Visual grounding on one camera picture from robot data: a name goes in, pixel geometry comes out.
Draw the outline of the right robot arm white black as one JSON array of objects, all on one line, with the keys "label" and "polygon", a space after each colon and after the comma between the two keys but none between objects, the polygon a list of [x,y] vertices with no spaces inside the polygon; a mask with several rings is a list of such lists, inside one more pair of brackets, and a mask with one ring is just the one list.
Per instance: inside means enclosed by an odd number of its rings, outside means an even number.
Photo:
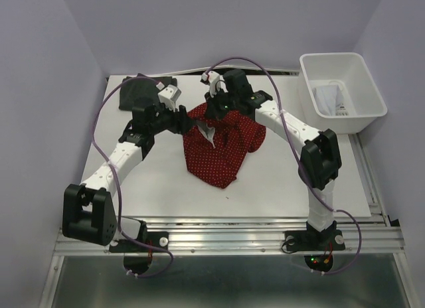
[{"label": "right robot arm white black", "polygon": [[305,230],[285,233],[283,252],[321,251],[333,245],[337,233],[333,191],[342,166],[336,134],[311,127],[282,108],[280,97],[255,92],[243,70],[224,75],[209,70],[201,82],[209,87],[205,95],[206,115],[223,119],[236,111],[287,141],[296,158],[298,174],[308,189],[309,214]]}]

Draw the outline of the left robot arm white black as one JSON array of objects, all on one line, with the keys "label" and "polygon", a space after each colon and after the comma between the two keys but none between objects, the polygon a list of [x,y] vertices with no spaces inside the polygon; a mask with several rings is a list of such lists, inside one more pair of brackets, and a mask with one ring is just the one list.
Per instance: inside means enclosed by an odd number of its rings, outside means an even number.
[{"label": "left robot arm white black", "polygon": [[113,198],[122,197],[122,183],[147,157],[156,135],[164,131],[184,135],[193,126],[185,106],[174,110],[163,103],[134,107],[112,154],[105,156],[104,163],[82,183],[65,189],[63,235],[101,246],[120,235],[132,250],[144,249],[148,235],[139,228],[124,232],[122,207],[115,207]]}]

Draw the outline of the dark grey dotted skirt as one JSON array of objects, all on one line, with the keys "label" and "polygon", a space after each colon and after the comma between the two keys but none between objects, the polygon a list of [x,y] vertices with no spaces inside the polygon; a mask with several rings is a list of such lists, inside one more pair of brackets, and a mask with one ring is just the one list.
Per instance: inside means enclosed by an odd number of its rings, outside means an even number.
[{"label": "dark grey dotted skirt", "polygon": [[140,79],[132,80],[127,76],[122,82],[130,80],[120,88],[119,110],[130,112],[135,107],[144,105],[161,104],[159,102],[158,93],[166,86],[172,84],[177,86],[177,79],[172,76],[160,76],[152,79],[141,79],[145,77],[143,74],[138,74]]}]

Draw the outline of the red dotted skirt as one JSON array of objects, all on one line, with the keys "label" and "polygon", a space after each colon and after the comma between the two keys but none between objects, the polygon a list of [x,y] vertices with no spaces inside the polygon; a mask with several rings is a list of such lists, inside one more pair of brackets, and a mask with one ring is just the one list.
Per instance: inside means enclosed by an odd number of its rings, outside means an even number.
[{"label": "red dotted skirt", "polygon": [[183,136],[183,150],[188,172],[205,183],[225,189],[237,179],[237,174],[249,153],[263,144],[266,128],[238,111],[228,112],[218,121],[207,119],[205,103],[189,112],[189,117],[204,122],[214,129],[208,140],[199,127],[194,126]]}]

